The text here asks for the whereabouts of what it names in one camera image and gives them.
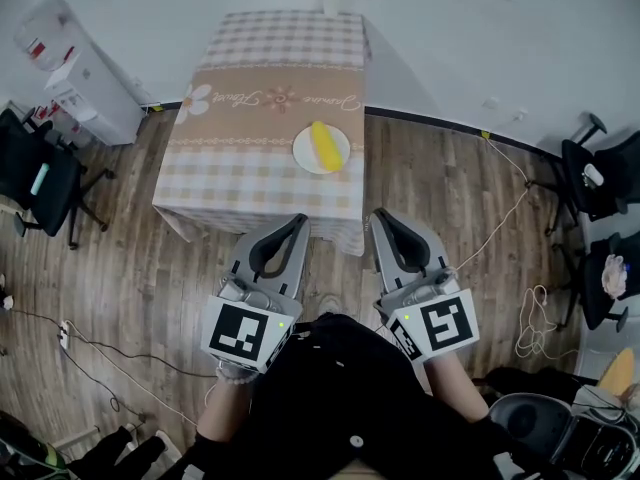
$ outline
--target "black shirt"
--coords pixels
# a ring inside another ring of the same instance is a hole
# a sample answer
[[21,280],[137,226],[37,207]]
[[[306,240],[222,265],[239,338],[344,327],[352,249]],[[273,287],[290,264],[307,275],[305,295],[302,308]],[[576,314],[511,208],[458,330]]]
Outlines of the black shirt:
[[354,459],[390,479],[501,478],[492,424],[425,394],[400,350],[343,315],[307,325],[257,381],[232,441],[199,436],[163,480],[188,464],[205,479],[326,479]]

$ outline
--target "table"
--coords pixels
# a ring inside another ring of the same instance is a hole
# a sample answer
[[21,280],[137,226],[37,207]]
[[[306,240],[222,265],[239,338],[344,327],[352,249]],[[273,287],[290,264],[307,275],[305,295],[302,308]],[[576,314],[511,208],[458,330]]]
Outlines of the table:
[[[304,213],[312,236],[362,255],[362,17],[303,11],[228,14],[193,76],[169,138],[153,205],[185,240],[208,226],[246,233]],[[320,120],[351,155],[328,175],[302,169],[296,135]]]

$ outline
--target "white plate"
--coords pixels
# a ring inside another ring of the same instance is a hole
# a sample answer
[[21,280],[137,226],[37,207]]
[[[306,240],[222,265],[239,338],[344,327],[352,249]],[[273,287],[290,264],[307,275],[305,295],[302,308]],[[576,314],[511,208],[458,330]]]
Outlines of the white plate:
[[[330,125],[326,126],[329,128],[331,137],[333,137],[333,140],[336,142],[338,150],[342,155],[342,168],[344,169],[344,166],[349,160],[349,154],[351,153],[351,144],[349,143],[349,139],[347,139],[347,136],[336,127]],[[311,126],[302,130],[296,137],[296,140],[293,141],[293,157],[296,159],[296,162],[298,162],[300,167],[312,172],[313,174],[331,174],[332,172],[327,171],[318,161],[316,150],[313,147],[313,139],[311,138]]]

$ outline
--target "white button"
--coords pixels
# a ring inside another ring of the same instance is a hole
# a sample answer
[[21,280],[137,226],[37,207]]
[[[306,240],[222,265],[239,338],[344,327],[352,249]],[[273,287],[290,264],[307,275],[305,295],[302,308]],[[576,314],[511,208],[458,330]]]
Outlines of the white button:
[[364,444],[364,440],[360,436],[351,436],[349,438],[349,442],[354,448],[362,448],[362,445]]

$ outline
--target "black office chair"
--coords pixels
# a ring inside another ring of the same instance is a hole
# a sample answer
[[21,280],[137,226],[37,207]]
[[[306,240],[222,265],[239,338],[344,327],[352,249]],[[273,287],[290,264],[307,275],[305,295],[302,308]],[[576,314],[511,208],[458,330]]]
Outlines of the black office chair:
[[557,329],[561,330],[567,326],[578,297],[580,297],[584,318],[589,329],[593,330],[605,319],[609,319],[617,322],[616,330],[620,332],[629,316],[629,308],[625,308],[620,315],[610,313],[615,300],[602,288],[602,271],[607,256],[610,254],[622,256],[630,268],[627,270],[626,291],[618,297],[618,300],[640,294],[640,232],[628,238],[620,238],[620,234],[615,233],[607,240],[593,242],[589,254],[586,256],[580,254],[577,268],[574,266],[566,247],[554,244],[553,249],[562,253],[571,275],[571,281],[563,286],[563,289],[571,290],[567,315],[565,321],[558,324]]
[[[84,202],[87,192],[103,177],[115,178],[113,171],[103,169],[95,178],[81,185],[80,178],[86,168],[80,164],[68,149],[61,149],[44,140],[50,130],[47,123],[34,128],[29,133],[23,123],[9,109],[0,114],[0,194],[16,201],[25,210],[31,210],[36,222],[25,222],[16,213],[14,224],[20,236],[27,229],[41,229],[49,236],[55,236],[67,215],[69,220],[69,247],[78,248],[73,240],[78,209],[100,225],[101,231],[108,224],[101,221]],[[43,164],[49,165],[36,195],[31,187]]]
[[[529,182],[529,186],[538,185],[558,196],[553,224],[545,230],[547,236],[557,229],[564,207],[577,227],[578,211],[595,221],[618,212],[627,213],[628,204],[640,202],[640,132],[618,146],[591,153],[582,145],[596,132],[607,133],[607,129],[595,115],[589,114],[589,118],[592,127],[580,141],[562,142],[562,173],[550,162],[556,183]],[[602,174],[602,186],[591,188],[585,183],[583,172],[587,164],[593,164]]]

